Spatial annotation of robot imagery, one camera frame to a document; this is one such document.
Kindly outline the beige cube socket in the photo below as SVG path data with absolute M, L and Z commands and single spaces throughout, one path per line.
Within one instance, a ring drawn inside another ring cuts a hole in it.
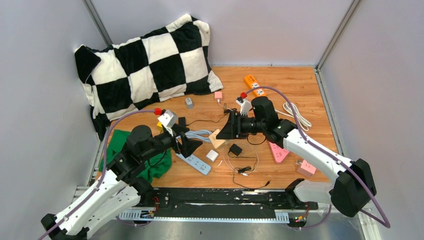
M 219 134 L 221 132 L 221 130 L 220 129 L 216 129 L 215 131 L 213 131 L 209 136 L 208 136 L 208 139 L 210 140 L 210 143 L 212 144 L 212 146 L 215 148 L 215 149 L 218 149 L 218 148 L 220 148 L 220 147 L 222 147 L 222 146 L 225 146 L 227 143 L 228 143 L 228 141 L 227 140 L 225 140 L 225 139 L 218 139 L 217 138 L 217 135 Z

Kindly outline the black tp-link power adapter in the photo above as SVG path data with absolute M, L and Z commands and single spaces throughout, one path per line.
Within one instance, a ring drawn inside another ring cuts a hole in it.
M 244 186 L 244 185 L 242 185 L 240 183 L 237 183 L 235 181 L 235 173 L 247 177 L 249 174 L 254 173 L 257 170 L 257 168 L 259 166 L 259 163 L 260 163 L 259 154 L 257 153 L 257 151 L 254 148 L 252 148 L 251 146 L 246 145 L 244 143 L 241 143 L 241 145 L 244 145 L 246 147 L 249 147 L 253 151 L 253 153 L 255 154 L 255 156 L 242 156 L 243 149 L 241 148 L 240 145 L 237 145 L 236 143 L 233 143 L 229 147 L 228 152 L 227 152 L 227 158 L 228 158 L 228 163 L 229 163 L 229 165 L 231 166 L 231 168 L 232 168 L 232 170 L 234 172 L 234 174 L 232 175 L 232 181 L 233 181 L 233 183 L 236 184 L 236 185 L 238 185 L 238 186 L 240 186 L 240 187 L 242 187 L 242 188 L 252 189 L 252 190 L 253 189 L 257 190 L 257 189 L 262 189 L 262 188 L 267 187 L 271 183 L 270 180 L 268 180 L 263 186 L 260 186 L 260 187 L 247 187 L 247 186 Z M 253 166 L 233 167 L 230 158 L 234 158 L 234 159 L 254 159 L 255 162 L 254 162 Z

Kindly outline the yellow cube socket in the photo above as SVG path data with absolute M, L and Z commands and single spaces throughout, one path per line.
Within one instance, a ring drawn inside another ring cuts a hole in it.
M 163 131 L 163 125 L 160 121 L 156 124 L 156 126 L 159 129 L 159 131 Z

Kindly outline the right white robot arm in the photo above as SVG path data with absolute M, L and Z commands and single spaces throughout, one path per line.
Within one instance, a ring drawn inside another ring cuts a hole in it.
M 354 217 L 375 198 L 374 178 L 365 160 L 353 161 L 339 155 L 307 136 L 292 121 L 279 118 L 266 96 L 243 100 L 241 108 L 253 110 L 254 116 L 231 111 L 217 139 L 246 139 L 261 133 L 267 141 L 300 156 L 330 180 L 329 184 L 307 180 L 297 183 L 285 195 L 290 208 L 298 209 L 305 202 L 325 203 L 347 217 Z

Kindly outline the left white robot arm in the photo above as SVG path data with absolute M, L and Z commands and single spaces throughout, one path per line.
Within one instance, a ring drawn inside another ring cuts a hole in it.
M 178 125 L 169 114 L 158 120 L 162 133 L 153 136 L 149 126 L 136 126 L 113 159 L 104 161 L 102 175 L 92 186 L 64 210 L 41 219 L 45 229 L 41 239 L 87 240 L 124 210 L 152 203 L 153 187 L 140 176 L 146 164 L 170 149 L 189 157 L 202 145 L 202 141 L 189 138 L 189 128 Z

